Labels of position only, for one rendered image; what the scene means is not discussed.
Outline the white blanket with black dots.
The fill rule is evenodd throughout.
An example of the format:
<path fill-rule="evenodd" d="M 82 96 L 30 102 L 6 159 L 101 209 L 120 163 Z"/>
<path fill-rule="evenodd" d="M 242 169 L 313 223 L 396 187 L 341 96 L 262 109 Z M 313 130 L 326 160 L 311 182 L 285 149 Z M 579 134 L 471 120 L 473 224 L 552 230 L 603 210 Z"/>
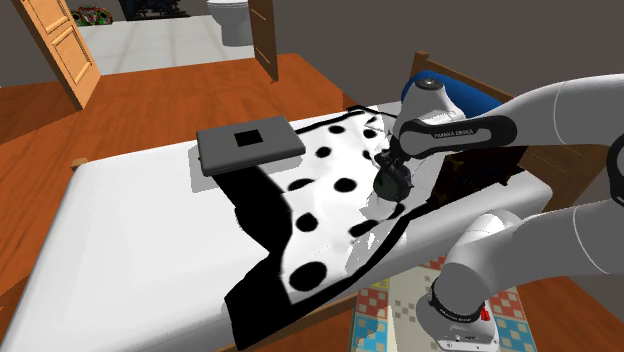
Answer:
<path fill-rule="evenodd" d="M 259 166 L 215 176 L 239 227 L 268 251 L 225 296 L 234 341 L 246 349 L 352 287 L 386 256 L 409 225 L 443 205 L 519 172 L 522 147 L 452 154 L 423 189 L 417 165 L 403 200 L 374 195 L 373 157 L 395 116 L 362 106 L 303 125 L 301 164 L 282 175 Z"/>

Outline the dark brown wooden door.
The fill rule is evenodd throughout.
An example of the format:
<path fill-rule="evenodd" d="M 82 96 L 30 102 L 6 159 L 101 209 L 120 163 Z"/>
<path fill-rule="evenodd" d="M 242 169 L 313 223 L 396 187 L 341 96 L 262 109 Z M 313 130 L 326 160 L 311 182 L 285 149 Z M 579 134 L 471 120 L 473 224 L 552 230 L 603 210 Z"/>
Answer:
<path fill-rule="evenodd" d="M 248 0 L 255 58 L 273 82 L 279 80 L 273 0 Z"/>

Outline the patterned robot stand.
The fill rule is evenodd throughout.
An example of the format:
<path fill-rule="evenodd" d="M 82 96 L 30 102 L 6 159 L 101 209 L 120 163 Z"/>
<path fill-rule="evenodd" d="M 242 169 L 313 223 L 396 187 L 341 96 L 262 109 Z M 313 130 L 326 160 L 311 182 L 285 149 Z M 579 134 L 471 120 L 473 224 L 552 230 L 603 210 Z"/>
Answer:
<path fill-rule="evenodd" d="M 444 352 L 422 329 L 416 300 L 429 290 L 443 256 L 359 291 L 349 352 Z M 488 301 L 498 329 L 497 352 L 538 352 L 516 288 Z"/>

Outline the blue pillow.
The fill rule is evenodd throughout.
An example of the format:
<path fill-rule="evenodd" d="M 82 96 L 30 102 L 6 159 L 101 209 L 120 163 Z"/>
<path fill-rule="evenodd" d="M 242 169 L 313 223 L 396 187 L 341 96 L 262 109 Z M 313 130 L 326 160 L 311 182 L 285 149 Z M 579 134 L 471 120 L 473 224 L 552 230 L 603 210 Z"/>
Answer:
<path fill-rule="evenodd" d="M 440 81 L 445 87 L 447 96 L 455 106 L 463 111 L 467 118 L 481 115 L 502 104 L 501 101 L 466 83 L 432 70 L 423 70 L 413 75 L 401 92 L 401 100 L 404 100 L 411 85 L 425 78 Z"/>

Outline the red and green toy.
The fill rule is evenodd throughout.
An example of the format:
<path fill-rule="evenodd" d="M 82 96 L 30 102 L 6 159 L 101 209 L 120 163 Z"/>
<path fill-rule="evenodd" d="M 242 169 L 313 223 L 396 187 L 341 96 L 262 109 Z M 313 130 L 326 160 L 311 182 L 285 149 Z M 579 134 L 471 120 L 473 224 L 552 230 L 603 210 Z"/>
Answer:
<path fill-rule="evenodd" d="M 78 26 L 110 25 L 113 23 L 111 13 L 94 5 L 83 5 L 71 10 L 71 15 Z"/>

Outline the white toilet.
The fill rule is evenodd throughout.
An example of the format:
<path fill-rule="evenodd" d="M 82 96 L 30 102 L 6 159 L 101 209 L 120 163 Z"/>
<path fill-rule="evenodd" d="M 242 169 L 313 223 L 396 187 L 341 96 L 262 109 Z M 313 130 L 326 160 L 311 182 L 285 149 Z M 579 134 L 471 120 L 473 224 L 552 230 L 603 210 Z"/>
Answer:
<path fill-rule="evenodd" d="M 210 15 L 221 27 L 224 46 L 253 44 L 248 0 L 207 0 L 207 6 Z"/>

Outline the light orange wooden door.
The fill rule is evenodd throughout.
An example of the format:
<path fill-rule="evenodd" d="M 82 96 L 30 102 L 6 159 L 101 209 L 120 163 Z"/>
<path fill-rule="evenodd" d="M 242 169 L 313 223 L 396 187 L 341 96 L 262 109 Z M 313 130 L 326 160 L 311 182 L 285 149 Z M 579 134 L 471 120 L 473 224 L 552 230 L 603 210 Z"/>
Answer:
<path fill-rule="evenodd" d="M 77 110 L 83 110 L 100 71 L 65 0 L 11 0 L 58 81 Z"/>

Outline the wooden bed with white mattress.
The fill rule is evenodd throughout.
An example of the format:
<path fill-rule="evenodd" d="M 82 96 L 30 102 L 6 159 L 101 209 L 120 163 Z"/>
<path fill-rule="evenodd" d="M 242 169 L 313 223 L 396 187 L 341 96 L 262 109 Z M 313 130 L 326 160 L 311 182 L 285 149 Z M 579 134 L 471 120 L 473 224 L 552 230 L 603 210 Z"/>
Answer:
<path fill-rule="evenodd" d="M 257 166 L 282 175 L 304 154 Z M 452 154 L 407 164 L 417 165 L 429 189 Z M 0 352 L 212 352 L 236 345 L 225 296 L 269 253 L 239 227 L 215 176 L 203 175 L 197 140 L 80 166 Z M 541 214 L 527 209 L 514 183 L 488 186 L 417 218 L 335 298 L 447 257 L 478 217 L 496 210 L 522 219 Z"/>

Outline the grey closed laptop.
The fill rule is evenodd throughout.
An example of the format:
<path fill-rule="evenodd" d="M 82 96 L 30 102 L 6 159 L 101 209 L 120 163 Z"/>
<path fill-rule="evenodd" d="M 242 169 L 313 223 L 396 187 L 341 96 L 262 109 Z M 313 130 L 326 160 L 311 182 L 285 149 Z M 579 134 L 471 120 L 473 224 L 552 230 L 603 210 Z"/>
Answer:
<path fill-rule="evenodd" d="M 196 132 L 204 176 L 215 176 L 303 155 L 306 148 L 284 116 Z"/>

